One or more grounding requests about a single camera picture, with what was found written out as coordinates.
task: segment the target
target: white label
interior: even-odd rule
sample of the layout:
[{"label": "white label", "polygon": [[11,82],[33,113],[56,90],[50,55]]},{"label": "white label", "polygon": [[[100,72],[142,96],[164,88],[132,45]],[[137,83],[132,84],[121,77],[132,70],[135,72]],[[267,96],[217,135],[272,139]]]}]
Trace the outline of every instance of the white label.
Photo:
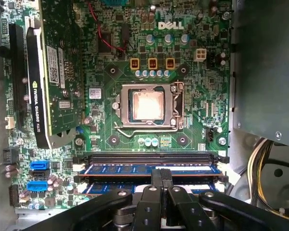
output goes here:
[{"label": "white label", "polygon": [[170,171],[211,171],[211,168],[209,166],[156,166],[155,169],[170,169]]},{"label": "white label", "polygon": [[102,89],[100,88],[89,88],[89,99],[101,99]]},{"label": "white label", "polygon": [[47,46],[47,62],[49,82],[59,83],[57,50]]},{"label": "white label", "polygon": [[59,108],[60,109],[67,109],[71,107],[70,101],[59,101]]},{"label": "white label", "polygon": [[58,48],[59,53],[59,69],[60,69],[60,86],[66,88],[66,80],[64,79],[64,64],[63,64],[63,50]]}]

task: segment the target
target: cpu socket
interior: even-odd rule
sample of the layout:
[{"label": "cpu socket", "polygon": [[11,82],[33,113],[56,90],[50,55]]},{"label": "cpu socket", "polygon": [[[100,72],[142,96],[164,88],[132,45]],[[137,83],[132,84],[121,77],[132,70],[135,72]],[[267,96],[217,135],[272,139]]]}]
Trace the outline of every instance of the cpu socket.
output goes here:
[{"label": "cpu socket", "polygon": [[152,128],[150,132],[175,132],[183,128],[184,84],[124,84],[112,108],[122,125],[115,128]]}]

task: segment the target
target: dell logo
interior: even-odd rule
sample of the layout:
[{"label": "dell logo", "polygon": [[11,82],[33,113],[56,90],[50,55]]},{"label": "dell logo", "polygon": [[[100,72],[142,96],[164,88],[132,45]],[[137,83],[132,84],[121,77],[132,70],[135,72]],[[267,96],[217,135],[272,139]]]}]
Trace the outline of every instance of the dell logo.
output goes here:
[{"label": "dell logo", "polygon": [[182,22],[179,22],[179,25],[177,25],[176,22],[167,22],[167,23],[164,23],[164,22],[158,22],[158,29],[159,30],[163,30],[163,29],[168,29],[168,30],[171,30],[171,29],[174,29],[174,30],[183,30],[184,27],[182,26]]}]

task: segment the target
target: motherboard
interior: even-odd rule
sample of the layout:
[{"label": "motherboard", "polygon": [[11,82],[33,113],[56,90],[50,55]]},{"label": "motherboard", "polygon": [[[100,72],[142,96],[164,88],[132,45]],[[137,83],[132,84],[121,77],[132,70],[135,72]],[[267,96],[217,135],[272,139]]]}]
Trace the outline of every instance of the motherboard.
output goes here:
[{"label": "motherboard", "polygon": [[231,7],[6,1],[0,56],[11,205],[70,208],[113,188],[134,191],[158,168],[195,194],[215,190],[215,159],[228,149]]}]

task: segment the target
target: red wire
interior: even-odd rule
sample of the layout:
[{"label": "red wire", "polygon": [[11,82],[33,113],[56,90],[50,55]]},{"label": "red wire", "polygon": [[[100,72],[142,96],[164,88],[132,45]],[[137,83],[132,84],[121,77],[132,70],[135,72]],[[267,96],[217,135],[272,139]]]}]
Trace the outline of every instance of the red wire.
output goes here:
[{"label": "red wire", "polygon": [[105,39],[102,38],[101,24],[100,24],[100,23],[98,22],[98,20],[97,20],[97,17],[96,17],[96,15],[95,15],[95,13],[94,13],[93,7],[91,6],[91,3],[89,3],[89,1],[87,1],[87,4],[88,4],[88,8],[89,8],[89,10],[90,10],[90,13],[91,13],[93,19],[97,22],[98,36],[100,37],[101,41],[102,41],[103,43],[105,43],[105,44],[106,44],[108,47],[110,47],[110,48],[114,48],[114,49],[117,49],[117,50],[119,50],[119,51],[124,52],[125,49],[126,49],[126,47],[127,47],[127,43],[126,43],[126,42],[125,42],[125,47],[124,47],[124,48],[121,48],[121,47],[116,47],[116,46],[110,45]]}]

